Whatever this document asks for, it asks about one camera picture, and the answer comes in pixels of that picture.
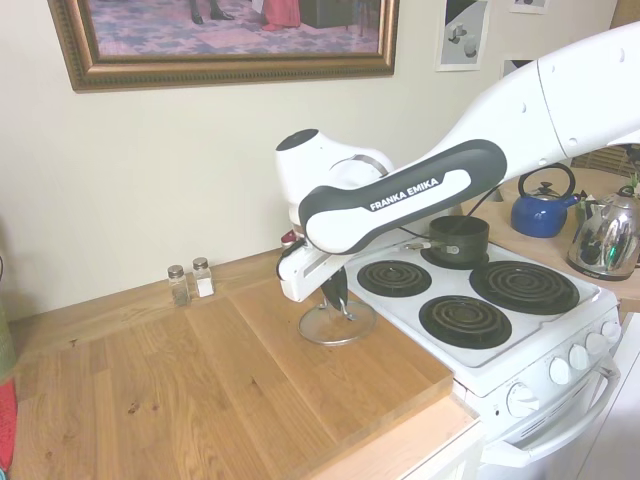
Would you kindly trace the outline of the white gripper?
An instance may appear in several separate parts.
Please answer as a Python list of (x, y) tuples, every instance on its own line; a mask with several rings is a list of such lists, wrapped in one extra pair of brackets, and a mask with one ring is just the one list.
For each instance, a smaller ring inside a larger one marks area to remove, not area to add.
[(321, 286), (327, 302), (349, 317), (348, 280), (342, 268), (345, 264), (345, 255), (330, 255), (307, 244), (294, 244), (281, 254), (276, 274), (289, 300), (302, 302)]

